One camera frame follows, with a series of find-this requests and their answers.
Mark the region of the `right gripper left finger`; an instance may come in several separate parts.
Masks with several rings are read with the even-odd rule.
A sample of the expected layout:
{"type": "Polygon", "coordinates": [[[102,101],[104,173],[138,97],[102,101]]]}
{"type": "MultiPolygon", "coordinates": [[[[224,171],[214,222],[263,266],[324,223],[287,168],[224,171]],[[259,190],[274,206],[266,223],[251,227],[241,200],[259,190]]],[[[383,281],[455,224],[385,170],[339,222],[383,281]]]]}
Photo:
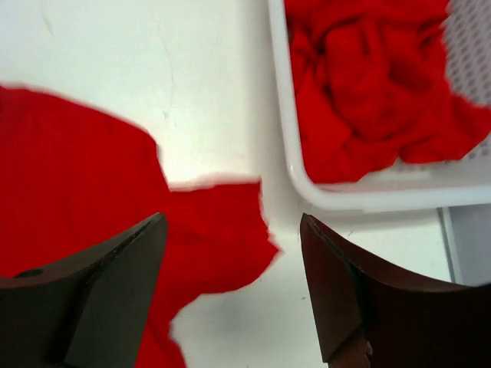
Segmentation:
{"type": "Polygon", "coordinates": [[[168,225],[156,213],[98,245],[1,279],[3,367],[134,367],[168,225]]]}

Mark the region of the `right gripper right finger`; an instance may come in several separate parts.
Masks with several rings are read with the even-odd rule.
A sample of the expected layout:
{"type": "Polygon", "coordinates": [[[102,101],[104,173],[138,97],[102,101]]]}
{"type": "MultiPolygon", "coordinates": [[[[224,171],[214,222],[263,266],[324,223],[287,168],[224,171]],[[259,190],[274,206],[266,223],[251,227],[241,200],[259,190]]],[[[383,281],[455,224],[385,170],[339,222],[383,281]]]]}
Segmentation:
{"type": "Polygon", "coordinates": [[[304,214],[300,238],[330,367],[488,367],[490,286],[409,271],[304,214]]]}

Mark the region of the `red t shirt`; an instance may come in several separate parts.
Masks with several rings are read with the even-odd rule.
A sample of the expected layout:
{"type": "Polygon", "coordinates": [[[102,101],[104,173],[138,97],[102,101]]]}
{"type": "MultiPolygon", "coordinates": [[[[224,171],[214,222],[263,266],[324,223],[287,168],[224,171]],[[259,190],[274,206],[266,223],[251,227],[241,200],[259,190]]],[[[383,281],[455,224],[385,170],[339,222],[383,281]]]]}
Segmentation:
{"type": "Polygon", "coordinates": [[[183,367],[173,318],[203,294],[255,281],[278,247],[257,181],[171,190],[154,139],[39,91],[1,90],[1,274],[14,276],[159,212],[169,232],[137,365],[183,367]]]}

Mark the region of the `red t shirts in basket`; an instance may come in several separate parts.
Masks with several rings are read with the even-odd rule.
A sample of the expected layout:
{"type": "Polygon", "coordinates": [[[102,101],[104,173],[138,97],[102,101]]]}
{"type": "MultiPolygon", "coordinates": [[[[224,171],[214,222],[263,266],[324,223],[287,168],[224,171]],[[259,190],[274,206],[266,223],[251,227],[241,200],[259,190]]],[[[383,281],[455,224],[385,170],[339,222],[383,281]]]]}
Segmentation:
{"type": "Polygon", "coordinates": [[[396,161],[460,160],[490,110],[452,92],[445,1],[287,1],[292,80],[309,179],[356,182],[396,161]]]}

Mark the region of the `white plastic basket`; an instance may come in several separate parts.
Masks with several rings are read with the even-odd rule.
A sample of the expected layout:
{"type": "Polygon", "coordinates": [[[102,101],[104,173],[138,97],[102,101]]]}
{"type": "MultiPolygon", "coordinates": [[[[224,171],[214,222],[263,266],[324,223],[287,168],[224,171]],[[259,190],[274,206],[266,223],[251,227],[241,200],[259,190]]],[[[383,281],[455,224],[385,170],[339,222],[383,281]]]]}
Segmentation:
{"type": "Polygon", "coordinates": [[[303,199],[335,212],[398,212],[490,202],[490,157],[482,153],[447,165],[396,165],[352,184],[314,185],[302,159],[285,6],[282,1],[270,1],[268,8],[286,165],[303,199]]]}

